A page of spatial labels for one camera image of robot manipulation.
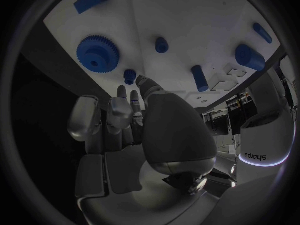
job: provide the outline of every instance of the dark background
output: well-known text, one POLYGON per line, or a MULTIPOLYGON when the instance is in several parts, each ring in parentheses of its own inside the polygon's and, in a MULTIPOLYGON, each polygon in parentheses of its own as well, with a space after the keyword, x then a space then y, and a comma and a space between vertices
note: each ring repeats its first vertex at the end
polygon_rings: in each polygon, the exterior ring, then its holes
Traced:
MULTIPOLYGON (((33 0, 2 0, 2 36, 14 29, 11 18, 18 16, 22 4, 33 0)), ((278 10, 290 14, 294 26, 298 19, 299 0, 274 0, 278 10)), ((40 191, 65 216, 77 224, 86 224, 76 205, 74 196, 75 176, 80 158, 85 154, 84 144, 74 141, 67 132, 67 121, 78 98, 45 76, 20 57, 16 66, 11 98, 12 120, 15 139, 23 162, 40 191)), ((36 224, 19 203, 6 183, 2 171, 3 187, 2 219, 17 224, 36 224)), ((276 211, 269 224, 297 224, 299 178, 295 177, 289 195, 276 211)))

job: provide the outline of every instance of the blue plastic part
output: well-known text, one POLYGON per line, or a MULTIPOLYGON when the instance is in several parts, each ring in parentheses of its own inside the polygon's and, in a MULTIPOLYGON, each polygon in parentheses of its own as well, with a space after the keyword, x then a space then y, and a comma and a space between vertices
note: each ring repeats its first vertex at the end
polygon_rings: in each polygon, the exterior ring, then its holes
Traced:
POLYGON ((201 66, 196 65, 191 69, 199 92, 205 92, 209 89, 208 82, 204 76, 201 66))
POLYGON ((135 80, 137 78, 137 73, 132 69, 128 69, 124 72, 124 78, 125 78, 125 83, 127 85, 132 85, 135 83, 135 80))
POLYGON ((245 44, 241 44, 236 48, 235 59, 239 65, 256 71, 263 70, 266 65, 263 55, 245 44))
POLYGON ((88 70, 109 73, 119 63, 120 53, 114 43, 103 36, 88 36, 77 48, 77 58, 88 70))
POLYGON ((255 32, 257 32, 268 44, 271 44, 273 42, 272 37, 267 33, 267 31, 259 24, 254 23, 253 29, 255 32))
POLYGON ((162 37, 158 38, 155 43, 155 49, 160 54, 166 53, 169 50, 168 42, 162 37))
POLYGON ((86 10, 92 7, 106 2, 107 0, 78 0, 74 3, 74 6, 79 14, 84 13, 86 10))

